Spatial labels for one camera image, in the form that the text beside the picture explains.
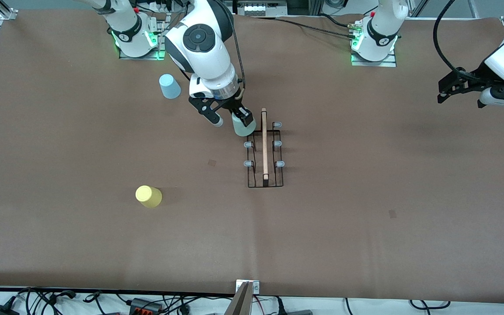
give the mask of metal bracket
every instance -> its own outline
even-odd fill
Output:
[[[224,315],[250,315],[250,308],[252,307],[252,297],[253,288],[256,285],[253,285],[256,281],[250,280],[237,280],[236,288],[237,291],[232,298],[231,303],[228,305],[227,310],[224,312]]]
[[[260,281],[258,281],[258,280],[237,280],[234,291],[238,292],[238,290],[240,289],[240,286],[244,282],[246,282],[246,283],[252,283],[252,294],[253,295],[260,294]]]
[[[0,20],[14,20],[17,17],[18,10],[8,6],[3,0],[0,0]]]
[[[392,50],[388,56],[380,61],[369,61],[361,57],[357,52],[351,52],[351,65],[352,66],[366,66],[366,67],[391,67],[396,66],[396,51]]]
[[[14,20],[14,19],[17,18],[17,13],[18,13],[18,10],[10,8],[9,16],[3,16],[2,14],[0,14],[0,20],[2,20],[2,21],[4,21],[4,20]]]
[[[157,46],[148,52],[145,56],[140,56],[133,58],[126,56],[124,52],[118,50],[118,56],[121,60],[164,60],[166,54],[165,48],[165,34],[170,29],[170,23],[172,22],[172,14],[170,12],[166,13],[164,20],[157,20],[156,17],[150,16],[151,19],[151,32],[157,35],[150,35],[151,40],[157,41]]]
[[[411,12],[411,17],[413,18],[416,18],[418,17],[421,12],[424,10],[425,6],[427,5],[427,3],[429,2],[429,0],[421,0],[420,4],[418,4]]]

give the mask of yellow cup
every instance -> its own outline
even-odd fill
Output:
[[[136,199],[147,208],[154,208],[162,201],[162,193],[155,187],[143,185],[136,190]]]

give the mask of white robotic arm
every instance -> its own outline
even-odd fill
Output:
[[[466,72],[464,68],[456,68],[438,82],[438,89],[439,103],[456,94],[481,91],[478,108],[486,105],[504,106],[504,39],[476,70]]]
[[[190,103],[216,127],[223,120],[217,110],[231,112],[234,131],[247,136],[256,129],[252,113],[242,105],[242,92],[224,42],[233,34],[232,14],[220,1],[194,0],[194,10],[166,34],[166,52],[192,74]],[[218,106],[211,108],[213,102]]]
[[[351,49],[369,61],[388,56],[398,39],[398,30],[408,16],[406,0],[379,0],[374,16],[366,16],[355,24],[362,25],[351,41]]]
[[[104,16],[116,45],[126,56],[145,56],[157,46],[157,36],[153,32],[157,19],[143,12],[136,14],[130,0],[76,1],[92,6],[98,15]]]

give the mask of black metal rack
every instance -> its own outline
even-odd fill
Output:
[[[252,166],[247,167],[248,172],[248,188],[272,188],[272,187],[282,187],[284,185],[284,168],[276,167],[277,161],[282,161],[283,157],[281,154],[282,147],[275,146],[276,141],[281,141],[281,131],[274,127],[275,123],[272,122],[272,129],[266,131],[268,137],[272,139],[272,167],[273,167],[273,177],[265,182],[262,178],[262,174],[258,174],[256,178],[256,138],[259,137],[262,142],[262,129],[255,130],[250,135],[246,136],[246,141],[252,142],[252,147],[246,148],[246,159],[252,161]]]

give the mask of floor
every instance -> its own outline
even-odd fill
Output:
[[[14,295],[14,293],[0,292],[0,305]],[[25,294],[15,300],[13,310],[20,315],[26,315],[25,309]],[[64,315],[95,315],[100,314],[96,303],[83,303],[83,299],[87,294],[78,294],[73,300],[67,297],[60,297],[56,308]],[[155,301],[166,298],[159,295],[120,295],[122,299],[140,298],[147,301]],[[274,297],[259,296],[262,303],[262,310],[257,306],[257,303],[252,304],[252,312],[250,315],[265,315],[278,312],[278,303]],[[33,305],[34,297],[31,295],[29,305]],[[120,301],[117,296],[112,294],[103,294],[98,298],[100,305],[105,313],[119,312],[122,315],[129,315],[129,307],[124,302]],[[348,312],[346,301],[343,298],[313,298],[313,297],[282,297],[282,302],[287,312],[296,312],[310,310],[313,315],[424,315],[424,311],[419,311],[410,306],[408,301],[401,300],[373,300],[373,299],[349,299],[351,313]],[[228,299],[198,299],[190,304],[190,315],[220,315],[223,314],[228,307],[230,301]],[[416,305],[421,305],[419,301],[414,301]],[[438,306],[443,303],[440,301],[427,301],[429,306]],[[53,312],[48,307],[45,310],[47,315]],[[453,302],[451,305],[439,311],[431,311],[432,315],[504,315],[504,304],[488,304],[488,303],[463,303]]]

